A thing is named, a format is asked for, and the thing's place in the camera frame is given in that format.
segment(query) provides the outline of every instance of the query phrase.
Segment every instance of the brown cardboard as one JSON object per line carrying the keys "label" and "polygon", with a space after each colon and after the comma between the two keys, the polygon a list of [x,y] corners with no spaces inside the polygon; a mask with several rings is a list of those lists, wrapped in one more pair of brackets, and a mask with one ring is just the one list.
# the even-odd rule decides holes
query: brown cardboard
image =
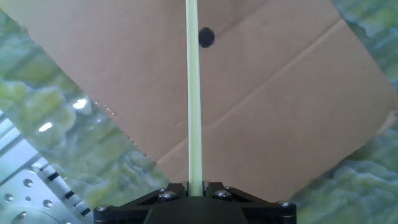
{"label": "brown cardboard", "polygon": [[[32,2],[0,7],[187,180],[184,1]],[[205,179],[288,198],[386,127],[395,90],[329,0],[198,2]]]}

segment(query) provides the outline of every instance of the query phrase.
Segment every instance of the gray metal part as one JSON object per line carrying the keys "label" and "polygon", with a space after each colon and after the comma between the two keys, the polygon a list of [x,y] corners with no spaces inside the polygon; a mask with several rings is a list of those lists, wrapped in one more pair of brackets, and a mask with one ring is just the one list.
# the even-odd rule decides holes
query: gray metal part
{"label": "gray metal part", "polygon": [[89,224],[93,213],[0,112],[0,220],[4,224]]}

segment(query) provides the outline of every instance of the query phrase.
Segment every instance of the black mount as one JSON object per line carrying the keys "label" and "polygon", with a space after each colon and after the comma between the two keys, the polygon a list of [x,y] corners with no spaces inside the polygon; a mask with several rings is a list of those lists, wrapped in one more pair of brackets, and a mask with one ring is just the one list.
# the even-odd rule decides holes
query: black mount
{"label": "black mount", "polygon": [[297,224],[292,202],[266,202],[221,182],[204,183],[204,197],[188,197],[185,185],[169,184],[120,207],[98,207],[94,224]]}

